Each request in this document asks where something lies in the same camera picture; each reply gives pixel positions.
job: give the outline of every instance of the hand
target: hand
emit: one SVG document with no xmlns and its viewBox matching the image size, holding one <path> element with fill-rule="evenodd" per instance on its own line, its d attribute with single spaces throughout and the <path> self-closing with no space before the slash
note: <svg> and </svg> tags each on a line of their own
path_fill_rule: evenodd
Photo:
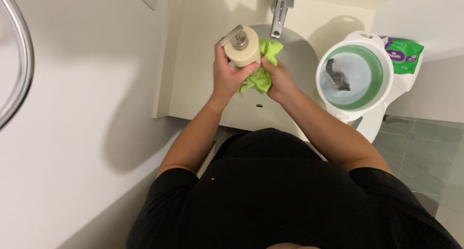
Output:
<svg viewBox="0 0 464 249">
<path fill-rule="evenodd" d="M 290 100 L 294 93 L 300 91 L 293 82 L 290 71 L 279 60 L 277 60 L 277 66 L 275 66 L 266 57 L 263 57 L 261 65 L 270 73 L 272 86 L 267 91 L 267 95 L 271 99 L 281 104 L 286 100 Z"/>
<path fill-rule="evenodd" d="M 227 105 L 232 96 L 240 89 L 242 82 L 259 68 L 259 64 L 253 62 L 236 71 L 229 66 L 229 61 L 225 56 L 220 41 L 214 46 L 214 54 L 215 60 L 212 66 L 214 90 L 211 98 Z"/>
</svg>

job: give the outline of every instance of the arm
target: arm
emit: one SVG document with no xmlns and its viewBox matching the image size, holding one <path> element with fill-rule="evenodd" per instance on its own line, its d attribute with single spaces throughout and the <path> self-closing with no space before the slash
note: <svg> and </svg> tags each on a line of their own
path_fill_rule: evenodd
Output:
<svg viewBox="0 0 464 249">
<path fill-rule="evenodd" d="M 228 65 L 224 49 L 218 42 L 214 46 L 214 90 L 205 106 L 185 127 L 161 162 L 156 176 L 171 168 L 183 168 L 197 173 L 213 146 L 214 135 L 222 112 L 242 82 L 259 64 L 252 64 L 236 71 Z"/>
<path fill-rule="evenodd" d="M 285 65 L 278 62 L 275 67 L 265 58 L 262 63 L 271 74 L 269 97 L 281 104 L 328 161 L 339 164 L 346 171 L 373 167 L 391 174 L 382 156 L 364 136 L 327 113 L 298 89 Z"/>
</svg>

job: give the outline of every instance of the towel ring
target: towel ring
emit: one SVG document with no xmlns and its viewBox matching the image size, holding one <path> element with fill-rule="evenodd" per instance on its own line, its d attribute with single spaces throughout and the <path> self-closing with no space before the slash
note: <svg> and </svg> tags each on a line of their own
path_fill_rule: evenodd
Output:
<svg viewBox="0 0 464 249">
<path fill-rule="evenodd" d="M 15 0 L 1 0 L 1 2 L 15 27 L 20 66 L 18 68 L 15 86 L 6 103 L 0 107 L 0 130 L 20 109 L 32 85 L 32 77 L 34 74 L 34 49 L 32 47 L 31 34 L 27 28 L 26 21 Z"/>
</svg>

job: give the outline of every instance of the black shirt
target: black shirt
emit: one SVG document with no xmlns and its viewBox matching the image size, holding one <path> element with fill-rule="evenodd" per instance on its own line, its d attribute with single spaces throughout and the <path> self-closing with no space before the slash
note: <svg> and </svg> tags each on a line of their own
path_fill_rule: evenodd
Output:
<svg viewBox="0 0 464 249">
<path fill-rule="evenodd" d="M 228 139 L 199 180 L 154 181 L 128 248 L 461 248 L 393 175 L 346 173 L 275 129 Z"/>
</svg>

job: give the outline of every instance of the bucket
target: bucket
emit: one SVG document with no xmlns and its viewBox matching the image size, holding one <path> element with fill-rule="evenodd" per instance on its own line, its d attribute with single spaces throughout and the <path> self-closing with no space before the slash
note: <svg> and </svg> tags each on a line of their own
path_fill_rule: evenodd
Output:
<svg viewBox="0 0 464 249">
<path fill-rule="evenodd" d="M 350 90 L 340 91 L 327 71 L 328 62 L 346 74 Z M 322 57 L 316 87 L 326 110 L 340 121 L 355 121 L 378 106 L 393 83 L 393 65 L 377 35 L 356 31 Z"/>
</svg>

